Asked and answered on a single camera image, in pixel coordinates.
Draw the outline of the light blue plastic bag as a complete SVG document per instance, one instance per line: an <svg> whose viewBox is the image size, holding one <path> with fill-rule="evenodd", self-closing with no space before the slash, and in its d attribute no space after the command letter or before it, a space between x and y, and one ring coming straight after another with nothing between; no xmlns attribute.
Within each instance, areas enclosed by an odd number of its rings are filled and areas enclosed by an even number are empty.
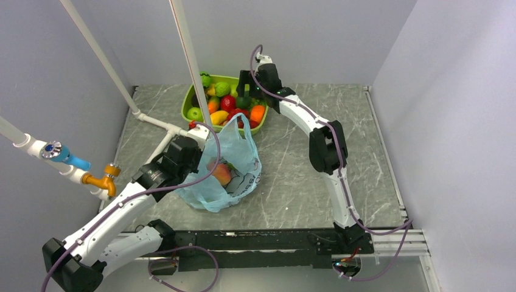
<svg viewBox="0 0 516 292"><path fill-rule="evenodd" d="M194 209L219 212L238 204L260 183L262 163L246 116L236 114L217 137L220 145L213 137L206 141L198 172L189 174L184 182L214 172L197 184L175 190Z"/></svg>

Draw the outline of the green fake lime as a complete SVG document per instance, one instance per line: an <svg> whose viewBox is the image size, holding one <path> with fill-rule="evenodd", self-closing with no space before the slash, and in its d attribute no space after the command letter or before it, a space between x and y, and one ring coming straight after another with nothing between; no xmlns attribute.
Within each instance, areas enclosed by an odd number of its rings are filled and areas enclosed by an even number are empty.
<svg viewBox="0 0 516 292"><path fill-rule="evenodd" d="M237 108L247 110L252 102L251 97L237 97L235 100L235 105Z"/></svg>

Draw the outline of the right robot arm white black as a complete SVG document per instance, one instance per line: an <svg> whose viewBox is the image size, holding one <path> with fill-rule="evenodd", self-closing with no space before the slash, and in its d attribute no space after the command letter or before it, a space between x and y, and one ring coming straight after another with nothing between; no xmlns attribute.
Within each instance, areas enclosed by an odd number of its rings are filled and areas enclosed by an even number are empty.
<svg viewBox="0 0 516 292"><path fill-rule="evenodd" d="M329 121L311 110L279 79L275 64L263 64L257 71L240 71L237 93L262 99L275 112L289 118L309 138L309 161L319 172L329 194L333 211L333 239L327 244L334 253L372 254L371 234L362 227L347 183L347 145L343 127L337 120Z"/></svg>

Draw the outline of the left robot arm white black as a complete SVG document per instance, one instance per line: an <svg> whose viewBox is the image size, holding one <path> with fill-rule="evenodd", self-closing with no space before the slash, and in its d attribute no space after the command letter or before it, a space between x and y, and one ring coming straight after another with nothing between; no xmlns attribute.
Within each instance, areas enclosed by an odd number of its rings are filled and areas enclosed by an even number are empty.
<svg viewBox="0 0 516 292"><path fill-rule="evenodd" d="M163 199L171 186L196 172L201 154L195 139L174 137L88 224L64 240L52 238L45 243L44 264L51 278L64 291L95 291L104 278L140 256L170 254L176 247L176 232L160 219L122 239L118 235Z"/></svg>

